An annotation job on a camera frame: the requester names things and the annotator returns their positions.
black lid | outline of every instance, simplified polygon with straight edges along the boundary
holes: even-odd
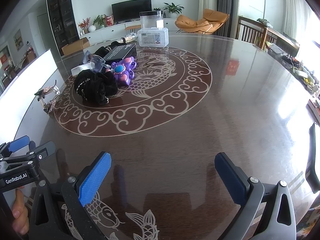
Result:
[[[140,16],[152,16],[152,15],[161,15],[163,11],[150,11],[150,12],[141,12]]]

orange armchair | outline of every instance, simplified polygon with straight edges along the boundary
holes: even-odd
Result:
[[[211,34],[218,30],[229,18],[228,14],[204,9],[203,19],[194,21],[184,15],[180,15],[175,25],[186,33]]]

finger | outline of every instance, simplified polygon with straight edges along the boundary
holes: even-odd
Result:
[[[24,210],[24,199],[21,190],[16,189],[16,200],[12,206],[12,214],[14,218],[18,218]]]
[[[29,219],[27,218],[27,221],[24,225],[24,227],[20,230],[20,234],[25,235],[29,231]]]
[[[13,222],[12,227],[14,231],[19,232],[28,220],[28,210],[24,208],[22,214]]]

white vase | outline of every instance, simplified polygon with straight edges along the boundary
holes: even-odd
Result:
[[[178,18],[178,16],[179,16],[178,13],[172,13],[172,12],[169,13],[169,18],[176,19]]]
[[[94,25],[91,25],[89,28],[88,28],[89,32],[94,32],[96,30],[96,27]]]

tv stand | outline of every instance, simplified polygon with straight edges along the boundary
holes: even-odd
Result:
[[[173,32],[178,31],[179,29],[175,25],[175,21],[176,19],[170,19],[170,18],[164,19],[164,27],[168,28],[169,31],[173,31]],[[126,28],[129,27],[129,30],[130,30],[131,26],[133,27],[139,24],[141,24],[139,20],[138,21],[132,20],[127,23],[118,22],[115,25],[103,27],[91,33],[82,35],[80,38],[82,39],[86,37],[89,40],[90,45],[92,46],[97,43],[100,44],[100,42],[106,42],[106,40],[122,38],[127,34],[129,34],[129,32],[125,30]]]
[[[139,21],[140,21],[140,18],[135,18],[135,19],[130,19],[130,20],[125,20],[125,21],[116,22],[115,25],[125,24],[125,23],[131,23],[131,22],[139,22]]]

